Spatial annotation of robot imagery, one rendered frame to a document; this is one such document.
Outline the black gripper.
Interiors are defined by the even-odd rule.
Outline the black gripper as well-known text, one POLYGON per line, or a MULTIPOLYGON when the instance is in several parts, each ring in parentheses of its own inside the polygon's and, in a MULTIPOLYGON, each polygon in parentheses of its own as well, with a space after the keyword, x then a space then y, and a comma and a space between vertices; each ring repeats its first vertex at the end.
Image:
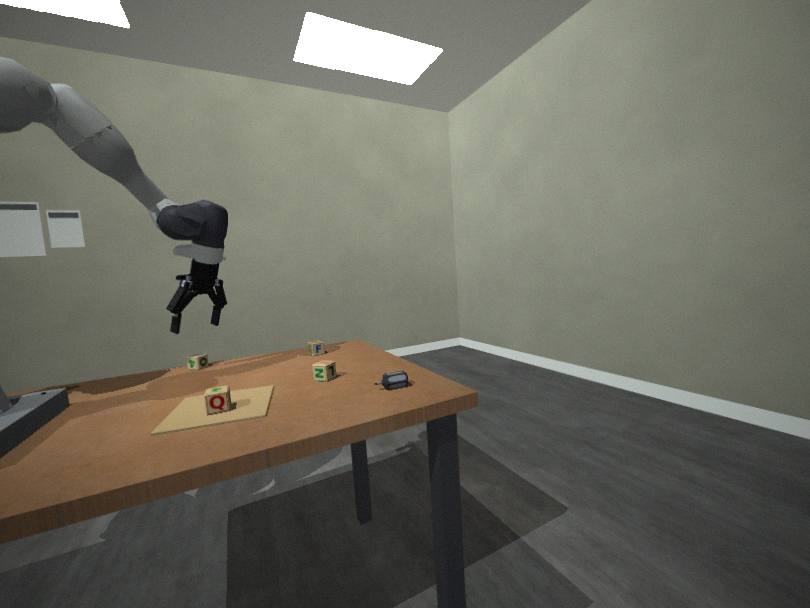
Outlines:
POLYGON ((179 334, 182 311, 190 303, 190 301, 198 294, 208 294, 214 303, 211 324, 218 326, 221 310, 227 304, 223 280, 217 278, 219 263, 205 264, 192 259, 191 264, 191 280, 181 280, 179 288, 167 306, 167 310, 171 311, 172 315, 170 331, 179 334), (215 280, 205 280, 215 279, 215 280), (213 289, 215 286, 215 290, 213 289), (193 290, 193 292, 192 292, 193 290), (185 297, 184 297, 185 296, 185 297), (218 297, 217 297, 218 296, 218 297), (184 299, 183 299, 184 298, 184 299), (182 301, 182 302, 181 302, 182 301), (181 304, 180 304, 181 303, 181 304), (179 306, 179 307, 178 307, 179 306), (179 308, 179 309, 177 309, 179 308))

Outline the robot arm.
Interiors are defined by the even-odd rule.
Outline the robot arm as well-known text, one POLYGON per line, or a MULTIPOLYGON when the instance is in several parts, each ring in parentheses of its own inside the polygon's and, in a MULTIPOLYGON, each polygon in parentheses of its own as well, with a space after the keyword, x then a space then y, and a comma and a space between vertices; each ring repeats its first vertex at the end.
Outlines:
POLYGON ((0 57, 0 133, 21 131, 32 122, 53 130, 82 160, 121 183, 166 236, 193 239, 191 246, 174 247, 174 255, 205 264, 226 260, 224 207, 207 200, 181 205, 167 198, 144 174, 122 133, 95 105, 71 86, 49 84, 15 60, 0 57))

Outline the beige square mat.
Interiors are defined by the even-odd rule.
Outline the beige square mat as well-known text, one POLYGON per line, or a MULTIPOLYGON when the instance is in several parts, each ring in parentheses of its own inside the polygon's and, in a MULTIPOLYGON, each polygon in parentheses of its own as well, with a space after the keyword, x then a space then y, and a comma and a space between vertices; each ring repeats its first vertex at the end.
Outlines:
POLYGON ((274 385, 230 391, 231 410, 206 415, 204 396, 185 398, 150 436, 266 417, 274 385))

